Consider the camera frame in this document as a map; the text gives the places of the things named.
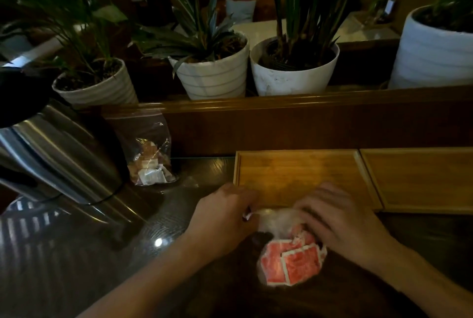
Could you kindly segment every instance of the pot rim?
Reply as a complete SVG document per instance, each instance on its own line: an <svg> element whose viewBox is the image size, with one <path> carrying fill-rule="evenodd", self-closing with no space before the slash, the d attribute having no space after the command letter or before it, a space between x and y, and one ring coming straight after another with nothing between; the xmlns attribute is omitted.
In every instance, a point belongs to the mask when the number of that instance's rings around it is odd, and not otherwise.
<svg viewBox="0 0 473 318"><path fill-rule="evenodd" d="M250 39L248 39L248 37L245 35L244 32L240 32L238 30L235 30L234 32L236 34L240 35L240 36L243 36L246 39L246 45L243 46L243 48L239 52L236 52L235 54L230 55L227 58L223 58L223 59L219 59L219 60L215 60L215 61L185 62L185 63L182 63L182 65L192 65L192 66L199 66L199 67L212 66L212 65L215 65L216 63L220 64L222 62L230 61L230 60L234 59L236 55L242 54L246 50L246 48L249 48ZM178 62L178 60L176 60L175 58L168 57L168 59L169 59L169 61L174 60L175 62Z"/></svg>
<svg viewBox="0 0 473 318"><path fill-rule="evenodd" d="M120 58L114 58L118 61L121 62L121 68L112 76L110 76L109 78L105 79L105 80L102 80L101 82L99 82L98 84L95 84L95 85L92 85L92 86L89 86L88 88L83 88L83 89L77 89L77 90L68 90L68 91L63 91L63 90L59 90L58 88L56 88L56 82L57 80L63 76L65 73L62 73L61 75L59 75L58 77L56 77L56 79L54 79L54 81L52 82L52 89L57 92L57 93L60 93L60 94L68 94L68 93L78 93L78 92L86 92L87 90L91 91L92 89L95 89L97 88L98 86L102 85L102 84L105 84L107 81L111 80L111 79L114 79L116 76L118 76L118 74L120 74L125 68L126 68L126 65L125 65L125 62L120 59ZM100 60L104 60L104 58L99 58L97 59L96 61L100 61Z"/></svg>
<svg viewBox="0 0 473 318"><path fill-rule="evenodd" d="M456 32L454 30L447 30L447 29L440 29L440 28L435 28L434 26L428 26L428 25L425 25L425 24L422 24L421 22L418 22L417 20L414 19L413 15L416 14L417 12L419 11L422 11L422 10L425 10L429 7L432 7L432 5L424 5L424 6L419 6L418 8L415 8L414 10L412 10L408 15L407 15L407 18L406 18L406 21L411 19L415 25L418 25L419 27L422 27L422 28L429 28L429 29L432 29L432 30L436 30L440 33L444 33L446 35L464 35L464 36L471 36L472 40L473 40L473 33L467 33L467 32Z"/></svg>
<svg viewBox="0 0 473 318"><path fill-rule="evenodd" d="M277 38L278 38L277 36L273 36L272 38L268 38L268 39L261 40L261 41L258 42L255 46L253 46L252 51L254 50L254 48L255 48L257 45L261 44L263 41L268 41L268 42L270 42L270 41L275 40L275 39L277 39ZM305 72L305 71L311 71L311 70L316 70L316 69L323 68L324 66L330 65L330 64L332 64L335 60L337 60L338 57L339 57L339 55L340 55L340 47L337 45L337 43L334 43L334 44L332 45L332 47L330 47L330 49L332 49L332 51L335 52L335 57L334 57L332 60L330 60L327 64L323 64L323 65L321 65L321 66L317 66L316 68L307 69L307 70L296 70L296 71L291 70L291 71L285 71L285 70L269 69L269 68L267 68L267 67L265 67L265 66L262 66L262 65L258 64L257 62L255 62L255 61L253 60L253 58L251 57L251 53L250 53L250 60L251 60L251 63L252 63L252 64L258 65L258 66L260 66L260 67L262 67L262 68L265 68L266 70L271 70L272 72L277 72L277 73L288 73L288 72L302 73L302 72Z"/></svg>

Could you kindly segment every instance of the person's left hand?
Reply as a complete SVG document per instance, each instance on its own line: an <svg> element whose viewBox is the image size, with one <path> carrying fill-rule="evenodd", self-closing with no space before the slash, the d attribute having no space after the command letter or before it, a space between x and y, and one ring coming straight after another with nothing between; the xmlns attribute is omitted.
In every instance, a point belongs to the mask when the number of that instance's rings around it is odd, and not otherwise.
<svg viewBox="0 0 473 318"><path fill-rule="evenodd" d="M258 229L258 215L243 220L245 211L254 207L258 196L257 191L224 184L199 201L183 236L206 262L230 253Z"/></svg>

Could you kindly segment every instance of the wooden tray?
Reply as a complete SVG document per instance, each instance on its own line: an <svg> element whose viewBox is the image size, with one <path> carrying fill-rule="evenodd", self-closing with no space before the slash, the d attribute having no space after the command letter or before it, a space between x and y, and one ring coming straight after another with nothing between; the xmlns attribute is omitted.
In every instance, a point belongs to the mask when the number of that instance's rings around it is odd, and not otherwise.
<svg viewBox="0 0 473 318"><path fill-rule="evenodd" d="M361 150L385 211L473 213L473 148Z"/></svg>
<svg viewBox="0 0 473 318"><path fill-rule="evenodd" d="M235 185L259 190L261 206L292 206L331 181L375 210L383 208L358 150L238 151Z"/></svg>

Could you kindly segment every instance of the forearm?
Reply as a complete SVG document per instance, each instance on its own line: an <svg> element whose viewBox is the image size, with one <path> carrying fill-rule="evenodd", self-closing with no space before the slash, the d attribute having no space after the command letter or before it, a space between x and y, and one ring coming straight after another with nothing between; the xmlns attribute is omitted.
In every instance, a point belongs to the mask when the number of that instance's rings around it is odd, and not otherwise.
<svg viewBox="0 0 473 318"><path fill-rule="evenodd" d="M473 294L446 278L418 253L402 245L375 270L431 318L473 317Z"/></svg>
<svg viewBox="0 0 473 318"><path fill-rule="evenodd" d="M166 294L207 264L208 260L193 246L192 240L186 234L182 235L160 256L79 317L149 317Z"/></svg>

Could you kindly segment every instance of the ribbed white pot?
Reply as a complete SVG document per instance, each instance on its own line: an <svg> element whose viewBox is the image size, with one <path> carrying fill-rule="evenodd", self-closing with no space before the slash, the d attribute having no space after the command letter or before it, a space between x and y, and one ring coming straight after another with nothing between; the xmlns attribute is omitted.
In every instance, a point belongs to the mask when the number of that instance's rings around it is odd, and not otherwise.
<svg viewBox="0 0 473 318"><path fill-rule="evenodd" d="M216 61L183 63L177 76L191 100L245 96L250 41L236 54ZM169 58L172 66L177 60Z"/></svg>
<svg viewBox="0 0 473 318"><path fill-rule="evenodd" d="M55 92L61 95L68 103L72 104L74 108L84 108L95 105L111 105L111 104L134 104L138 102L135 88L133 87L130 75L126 69L123 60L121 62L121 69L96 85L85 89L74 91L62 91L56 88L56 82L61 74L53 83L52 88Z"/></svg>
<svg viewBox="0 0 473 318"><path fill-rule="evenodd" d="M416 22L409 13L388 88L473 84L473 34L451 32Z"/></svg>
<svg viewBox="0 0 473 318"><path fill-rule="evenodd" d="M325 90L335 69L340 49L332 47L335 58L318 68L301 71L280 71L258 64L266 45L275 38L259 42L250 52L251 71L259 96L317 94Z"/></svg>

